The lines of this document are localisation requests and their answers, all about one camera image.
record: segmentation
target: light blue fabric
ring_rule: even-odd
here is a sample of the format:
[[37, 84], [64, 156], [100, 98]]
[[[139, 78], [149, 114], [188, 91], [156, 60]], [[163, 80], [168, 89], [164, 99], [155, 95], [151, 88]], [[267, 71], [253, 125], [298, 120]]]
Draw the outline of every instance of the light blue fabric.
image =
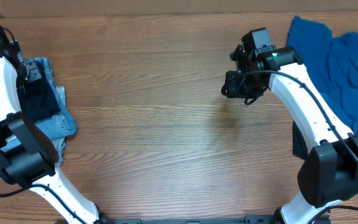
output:
[[[66, 109], [66, 95], [64, 86], [56, 86], [55, 79], [53, 78], [53, 71], [49, 64], [49, 60], [44, 57], [35, 58], [36, 61], [40, 62], [43, 66], [40, 69], [43, 69], [45, 76], [48, 80], [49, 85], [51, 86], [55, 97], [58, 101], [60, 112], [59, 114], [53, 115], [50, 118], [44, 119], [42, 121], [36, 122], [36, 126], [49, 138], [52, 140], [53, 145], [55, 146], [58, 156], [59, 163], [63, 162], [63, 153], [66, 147], [65, 138], [67, 136], [75, 134], [77, 126], [73, 117], [70, 115]], [[7, 145], [1, 150], [6, 152], [13, 147], [16, 147], [20, 144], [20, 141], [15, 137], [11, 137], [7, 140]]]

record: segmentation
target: blue cloth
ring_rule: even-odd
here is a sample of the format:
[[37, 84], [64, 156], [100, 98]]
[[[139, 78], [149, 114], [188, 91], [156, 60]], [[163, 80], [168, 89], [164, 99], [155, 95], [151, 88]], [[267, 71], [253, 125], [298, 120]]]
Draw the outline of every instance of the blue cloth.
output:
[[[40, 69], [44, 70], [48, 83], [51, 86], [60, 107], [60, 112], [58, 114], [53, 115], [50, 118], [43, 119], [42, 121], [38, 121], [35, 125], [49, 139], [52, 140], [52, 143], [58, 152], [59, 163], [61, 164], [63, 162], [63, 153], [66, 147], [65, 138], [69, 135], [75, 134], [77, 126], [73, 117], [66, 109], [66, 95], [64, 86], [56, 86], [55, 84], [55, 79], [53, 78], [53, 71], [49, 64], [49, 60], [42, 57], [35, 58], [35, 60], [40, 62], [42, 65], [42, 68]], [[13, 147], [18, 146], [19, 144], [20, 141], [15, 136], [13, 136], [7, 140], [7, 145], [1, 150], [6, 152]]]
[[358, 134], [358, 33], [333, 38], [325, 25], [295, 16], [287, 46], [300, 54], [336, 116]]

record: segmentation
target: robotic arm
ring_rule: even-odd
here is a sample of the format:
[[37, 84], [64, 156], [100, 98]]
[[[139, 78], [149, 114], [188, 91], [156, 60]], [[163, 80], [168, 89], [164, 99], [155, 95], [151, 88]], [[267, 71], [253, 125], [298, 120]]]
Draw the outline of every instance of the robotic arm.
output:
[[[39, 194], [68, 223], [110, 223], [65, 177], [50, 140], [22, 114], [17, 90], [25, 88], [29, 72], [18, 52], [18, 42], [9, 42], [0, 26], [0, 177]], [[300, 192], [278, 208], [269, 223], [308, 223], [324, 208], [358, 194], [358, 166], [341, 142], [345, 139], [358, 159], [358, 136], [329, 109], [295, 50], [276, 49], [263, 28], [245, 35], [231, 60], [236, 61], [237, 70], [226, 73], [222, 94], [245, 98], [249, 105], [271, 89], [293, 116], [299, 130], [294, 135], [305, 142], [309, 154], [298, 173]], [[305, 90], [312, 92], [329, 119]], [[21, 145], [2, 152], [13, 135]]]

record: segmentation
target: wooden table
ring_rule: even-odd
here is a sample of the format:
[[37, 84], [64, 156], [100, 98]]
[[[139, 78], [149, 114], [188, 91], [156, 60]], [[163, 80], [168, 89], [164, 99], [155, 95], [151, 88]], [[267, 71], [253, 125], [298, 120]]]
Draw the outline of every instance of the wooden table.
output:
[[[358, 12], [306, 12], [334, 35]], [[111, 218], [271, 214], [298, 191], [292, 119], [277, 97], [220, 94], [241, 37], [267, 27], [283, 47], [295, 13], [0, 19], [25, 57], [48, 57], [77, 135], [63, 170]], [[0, 180], [0, 192], [15, 187]], [[358, 206], [358, 195], [346, 202]], [[62, 217], [32, 192], [0, 198], [0, 223]], [[334, 223], [358, 223], [335, 210]]]

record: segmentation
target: dark blue fabric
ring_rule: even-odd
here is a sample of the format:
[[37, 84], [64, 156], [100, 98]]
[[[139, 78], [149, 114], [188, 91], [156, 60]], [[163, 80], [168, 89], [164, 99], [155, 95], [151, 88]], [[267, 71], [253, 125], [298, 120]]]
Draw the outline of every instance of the dark blue fabric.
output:
[[338, 38], [325, 25], [295, 16], [287, 46], [301, 55], [332, 111], [358, 134], [358, 33]]

